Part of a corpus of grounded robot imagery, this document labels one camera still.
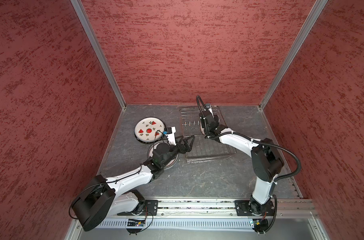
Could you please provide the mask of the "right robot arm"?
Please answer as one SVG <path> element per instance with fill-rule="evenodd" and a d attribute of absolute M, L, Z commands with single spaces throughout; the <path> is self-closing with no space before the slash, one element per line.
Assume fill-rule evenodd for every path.
<path fill-rule="evenodd" d="M 229 145 L 247 154 L 252 159 L 256 184 L 249 203 L 249 211 L 260 216 L 268 209 L 268 203 L 273 196 L 276 178 L 280 174 L 284 162 L 277 150 L 271 145 L 271 139 L 253 139 L 237 133 L 225 125 L 221 125 L 218 116 L 205 110 L 199 113 L 201 129 L 204 135 L 219 143 Z"/>

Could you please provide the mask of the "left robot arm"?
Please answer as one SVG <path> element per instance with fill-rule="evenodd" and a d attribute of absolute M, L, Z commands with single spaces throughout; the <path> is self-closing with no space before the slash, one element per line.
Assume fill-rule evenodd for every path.
<path fill-rule="evenodd" d="M 116 177 L 93 177 L 70 204 L 70 217 L 78 219 L 83 230 L 88 232 L 106 217 L 121 213 L 147 214 L 145 198 L 136 188 L 158 179 L 178 155 L 192 151 L 194 141 L 194 136 L 180 136 L 175 144 L 156 142 L 149 150 L 148 159 L 137 169 Z"/>

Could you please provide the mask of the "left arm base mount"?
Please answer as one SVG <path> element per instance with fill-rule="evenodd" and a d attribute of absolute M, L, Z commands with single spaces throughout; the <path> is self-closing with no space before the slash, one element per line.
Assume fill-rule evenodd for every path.
<path fill-rule="evenodd" d="M 145 200 L 142 205 L 133 212 L 123 212 L 117 216 L 156 216 L 158 211 L 159 200 Z"/>

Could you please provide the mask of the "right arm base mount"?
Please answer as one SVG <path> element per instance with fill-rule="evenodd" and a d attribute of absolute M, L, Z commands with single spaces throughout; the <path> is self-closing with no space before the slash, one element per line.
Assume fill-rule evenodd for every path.
<path fill-rule="evenodd" d="M 234 203 L 237 216 L 273 216 L 275 211 L 274 203 L 271 200 L 263 205 L 255 200 L 236 200 Z"/>

